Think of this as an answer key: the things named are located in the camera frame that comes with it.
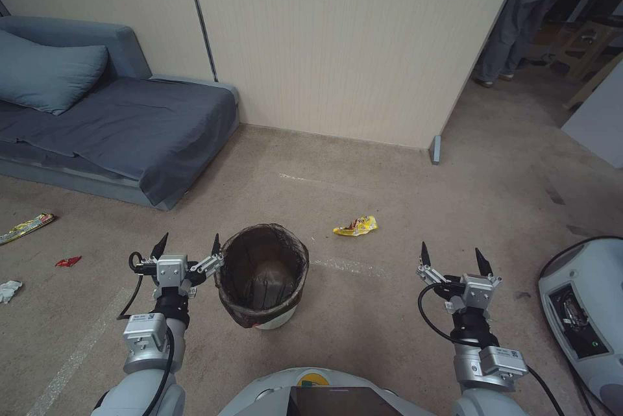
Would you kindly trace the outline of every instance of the black cable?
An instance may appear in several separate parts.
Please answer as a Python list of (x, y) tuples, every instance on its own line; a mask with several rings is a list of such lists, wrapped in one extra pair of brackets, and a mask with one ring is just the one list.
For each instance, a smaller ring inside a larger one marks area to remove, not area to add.
[(94, 407), (93, 411), (95, 411), (97, 408), (102, 406), (102, 402), (104, 401), (104, 398), (106, 398), (107, 394), (108, 394), (108, 392), (106, 391), (106, 392), (104, 392), (104, 394), (101, 397), (99, 397), (99, 400), (97, 401), (97, 403), (95, 403), (95, 407)]
[(134, 251), (132, 254), (130, 254), (130, 256), (128, 257), (128, 265), (130, 265), (130, 269), (133, 272), (136, 272), (136, 265), (134, 265), (134, 256), (138, 257), (138, 261), (141, 262), (143, 260), (143, 256), (141, 255), (140, 252), (136, 252)]
[(587, 239), (585, 239), (583, 241), (575, 243), (572, 246), (567, 247), (566, 249), (563, 249), (562, 251), (557, 253), (554, 257), (552, 257), (550, 259), (550, 261), (548, 263), (546, 263), (543, 266), (543, 268), (541, 269), (541, 273), (539, 274), (539, 278), (543, 277), (543, 275), (545, 274), (545, 271), (547, 270), (547, 267), (549, 267), (554, 260), (557, 260), (560, 256), (566, 254), (568, 251), (571, 251), (572, 249), (575, 249), (576, 247), (579, 247), (579, 246), (581, 246), (583, 244), (586, 244), (588, 242), (591, 242), (591, 241), (596, 241), (597, 239), (621, 239), (621, 240), (623, 240), (623, 238), (621, 238), (620, 236), (595, 236), (593, 238), (587, 238)]
[[(429, 318), (426, 316), (426, 314), (424, 313), (424, 308), (422, 307), (422, 299), (424, 298), (424, 295), (428, 291), (430, 291), (431, 289), (433, 289), (433, 288), (435, 288), (437, 286), (442, 286), (442, 285), (448, 286), (448, 285), (452, 285), (452, 283), (433, 283), (433, 284), (427, 285), (422, 291), (420, 291), (420, 294), (417, 297), (417, 308), (420, 311), (420, 314), (422, 315), (422, 318), (424, 319), (424, 322), (426, 322), (426, 324), (430, 328), (432, 328), (433, 331), (435, 333), (437, 333), (437, 335), (441, 336), (442, 338), (445, 338), (448, 341), (456, 343), (457, 345), (466, 345), (466, 346), (472, 346), (472, 347), (480, 348), (478, 343), (472, 343), (470, 341), (459, 340), (459, 339), (456, 339), (456, 338), (452, 338), (450, 335), (446, 335), (444, 332), (442, 332), (440, 329), (438, 329), (433, 324), (433, 322), (431, 322), (429, 320)], [(554, 405), (554, 409), (556, 410), (558, 415), (559, 416), (565, 416), (565, 414), (563, 413), (563, 410), (561, 410), (560, 405), (556, 401), (556, 398), (554, 397), (554, 394), (551, 392), (550, 388), (547, 386), (545, 381), (541, 378), (541, 376), (539, 376), (537, 374), (537, 372), (534, 369), (532, 369), (530, 366), (527, 366), (527, 367), (528, 367), (528, 372), (530, 372), (530, 374), (532, 374), (534, 376), (534, 378), (537, 380), (537, 382), (540, 383), (541, 387), (543, 387), (543, 390), (545, 390), (545, 393), (550, 398), (550, 401)]]
[(173, 354), (175, 353), (175, 340), (173, 340), (173, 332), (169, 327), (167, 327), (167, 338), (169, 339), (169, 357), (167, 358), (167, 365), (164, 368), (164, 374), (162, 374), (162, 379), (160, 380), (160, 385), (158, 386), (158, 390), (156, 390), (156, 394), (154, 398), (152, 398), (151, 403), (147, 406), (147, 409), (143, 413), (143, 416), (149, 416), (158, 403), (160, 396), (162, 395), (162, 391), (164, 390), (164, 386), (167, 383), (167, 379), (169, 378), (169, 373), (171, 372), (171, 365), (173, 364)]
[(424, 295), (429, 292), (431, 289), (436, 288), (437, 286), (452, 286), (452, 285), (456, 285), (457, 283), (433, 283), (430, 285), (427, 285), (422, 291), (420, 291), (420, 294), (417, 297), (417, 308), (420, 311), (420, 314), (422, 315), (422, 318), (424, 319), (424, 322), (426, 322), (426, 324), (433, 329), (433, 331), (441, 336), (442, 338), (445, 338), (448, 341), (451, 341), (453, 343), (456, 343), (457, 345), (466, 345), (466, 346), (471, 346), (471, 347), (476, 347), (476, 348), (480, 348), (480, 344), (478, 342), (472, 342), (472, 341), (465, 341), (465, 340), (461, 340), (461, 339), (456, 339), (456, 338), (452, 338), (450, 335), (446, 335), (444, 332), (442, 332), (440, 329), (438, 329), (435, 324), (433, 324), (433, 322), (430, 321), (430, 319), (426, 316), (426, 313), (424, 312), (424, 308), (422, 307), (422, 299), (424, 298)]
[(125, 305), (123, 310), (117, 316), (117, 320), (127, 320), (130, 317), (132, 317), (131, 315), (126, 314), (126, 312), (128, 311), (128, 309), (130, 308), (130, 306), (134, 302), (134, 299), (136, 298), (136, 295), (138, 294), (138, 290), (141, 288), (141, 283), (142, 282), (143, 282), (143, 275), (139, 275), (138, 276), (138, 281), (136, 282), (136, 287), (134, 288), (134, 292), (132, 293), (132, 297), (130, 298), (128, 303)]
[(554, 394), (552, 393), (550, 388), (547, 386), (545, 381), (541, 378), (540, 375), (537, 374), (537, 371), (532, 369), (530, 366), (527, 366), (527, 367), (528, 367), (528, 372), (533, 375), (533, 377), (537, 380), (537, 382), (540, 383), (541, 387), (543, 387), (543, 390), (545, 390), (545, 393), (549, 397), (550, 402), (552, 402), (552, 404), (554, 405), (554, 409), (556, 410), (556, 413), (558, 413), (559, 416), (565, 416), (565, 414), (563, 413), (563, 410), (560, 408), (560, 405), (556, 401)]
[(589, 398), (586, 396), (586, 393), (584, 392), (583, 382), (580, 380), (580, 376), (578, 375), (574, 367), (571, 365), (571, 363), (568, 363), (568, 364), (569, 364), (569, 370), (571, 371), (571, 375), (573, 376), (573, 381), (576, 383), (576, 387), (578, 388), (578, 390), (580, 391), (580, 394), (582, 395), (582, 400), (584, 400), (584, 404), (586, 405), (586, 408), (589, 410), (589, 413), (591, 414), (591, 416), (596, 416), (595, 411), (592, 408), (591, 402), (589, 402)]

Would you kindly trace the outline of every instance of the gray pants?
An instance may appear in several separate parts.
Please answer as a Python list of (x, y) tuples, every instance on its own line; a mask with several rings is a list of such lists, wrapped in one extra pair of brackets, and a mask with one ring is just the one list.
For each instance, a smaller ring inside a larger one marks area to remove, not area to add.
[(508, 0), (481, 56), (480, 80), (494, 81), (512, 74), (557, 0)]

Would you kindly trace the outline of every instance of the white tissue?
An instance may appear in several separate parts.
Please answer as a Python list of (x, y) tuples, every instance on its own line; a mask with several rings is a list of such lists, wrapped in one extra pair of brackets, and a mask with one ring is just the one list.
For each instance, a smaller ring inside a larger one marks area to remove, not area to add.
[(21, 287), (21, 285), (21, 282), (16, 282), (13, 280), (2, 283), (0, 285), (0, 301), (4, 302), (5, 304), (8, 303), (15, 294), (15, 292), (18, 290), (18, 288)]

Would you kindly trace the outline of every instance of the sofa armrest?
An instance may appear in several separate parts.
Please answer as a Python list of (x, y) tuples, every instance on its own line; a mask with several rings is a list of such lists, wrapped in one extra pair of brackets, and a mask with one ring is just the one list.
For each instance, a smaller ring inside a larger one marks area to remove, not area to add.
[(148, 79), (147, 65), (134, 31), (124, 25), (45, 17), (0, 17), (0, 30), (46, 46), (96, 46), (108, 49), (105, 74), (111, 79)]

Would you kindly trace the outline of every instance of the gray pillow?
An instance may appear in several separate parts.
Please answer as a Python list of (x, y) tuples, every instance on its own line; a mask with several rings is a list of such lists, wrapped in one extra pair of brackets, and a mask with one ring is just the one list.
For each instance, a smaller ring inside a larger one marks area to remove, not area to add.
[(97, 82), (106, 46), (43, 46), (0, 30), (0, 100), (55, 116)]

